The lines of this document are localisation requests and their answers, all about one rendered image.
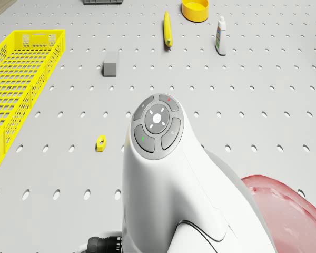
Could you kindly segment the banana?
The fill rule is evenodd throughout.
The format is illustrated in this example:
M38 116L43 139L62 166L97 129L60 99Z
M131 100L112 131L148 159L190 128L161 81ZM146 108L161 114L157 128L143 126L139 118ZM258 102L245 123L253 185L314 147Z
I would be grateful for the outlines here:
M173 36L171 29L171 20L168 11L164 13L163 20L163 32L164 32L164 43L167 49L170 49L173 45Z

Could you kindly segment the red plate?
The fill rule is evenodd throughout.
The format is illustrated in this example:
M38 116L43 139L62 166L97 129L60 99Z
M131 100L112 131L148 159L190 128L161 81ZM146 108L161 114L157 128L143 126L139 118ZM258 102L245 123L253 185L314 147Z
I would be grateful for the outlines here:
M242 179L278 253L316 253L316 207L286 184L262 175Z

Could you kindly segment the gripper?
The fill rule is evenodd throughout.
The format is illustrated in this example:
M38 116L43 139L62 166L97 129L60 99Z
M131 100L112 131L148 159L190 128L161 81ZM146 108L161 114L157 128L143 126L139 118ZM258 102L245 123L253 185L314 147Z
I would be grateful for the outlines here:
M91 237L86 244L80 245L80 253L123 253L122 233L111 231Z

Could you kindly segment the small white bottle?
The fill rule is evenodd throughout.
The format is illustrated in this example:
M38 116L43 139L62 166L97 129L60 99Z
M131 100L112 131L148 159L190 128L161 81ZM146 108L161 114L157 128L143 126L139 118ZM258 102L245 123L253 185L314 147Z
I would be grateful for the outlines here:
M226 55L226 21L223 16L218 21L215 48L219 55Z

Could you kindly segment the yellow basket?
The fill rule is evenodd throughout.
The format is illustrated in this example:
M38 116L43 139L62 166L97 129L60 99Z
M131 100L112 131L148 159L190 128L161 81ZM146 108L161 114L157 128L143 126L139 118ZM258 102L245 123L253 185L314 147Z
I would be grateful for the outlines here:
M14 30L0 43L0 164L65 51L65 30Z

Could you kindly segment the grey cube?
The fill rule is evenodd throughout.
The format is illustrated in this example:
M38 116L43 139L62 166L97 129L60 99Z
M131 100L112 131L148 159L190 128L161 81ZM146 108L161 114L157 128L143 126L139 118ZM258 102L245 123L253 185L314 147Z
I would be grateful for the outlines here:
M103 62L103 76L116 76L119 67L119 52L110 51Z

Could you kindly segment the dark grey basket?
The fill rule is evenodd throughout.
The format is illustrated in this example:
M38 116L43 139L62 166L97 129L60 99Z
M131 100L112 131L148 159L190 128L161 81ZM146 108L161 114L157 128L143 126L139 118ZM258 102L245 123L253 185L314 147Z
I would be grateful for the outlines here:
M83 0L84 5L88 4L122 4L123 0Z

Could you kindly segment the yellow nut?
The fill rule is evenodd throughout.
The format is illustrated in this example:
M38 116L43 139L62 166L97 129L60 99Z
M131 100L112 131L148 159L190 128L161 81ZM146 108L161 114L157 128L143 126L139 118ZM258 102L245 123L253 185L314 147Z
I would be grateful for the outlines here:
M103 152L106 147L106 136L100 135L96 141L96 150L97 152Z

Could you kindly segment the yellow bowl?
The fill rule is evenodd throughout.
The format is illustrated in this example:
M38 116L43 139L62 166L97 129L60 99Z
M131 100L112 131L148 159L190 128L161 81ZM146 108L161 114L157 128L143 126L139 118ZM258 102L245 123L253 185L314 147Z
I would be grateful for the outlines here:
M204 22L209 17L209 0L182 0L182 14L193 22Z

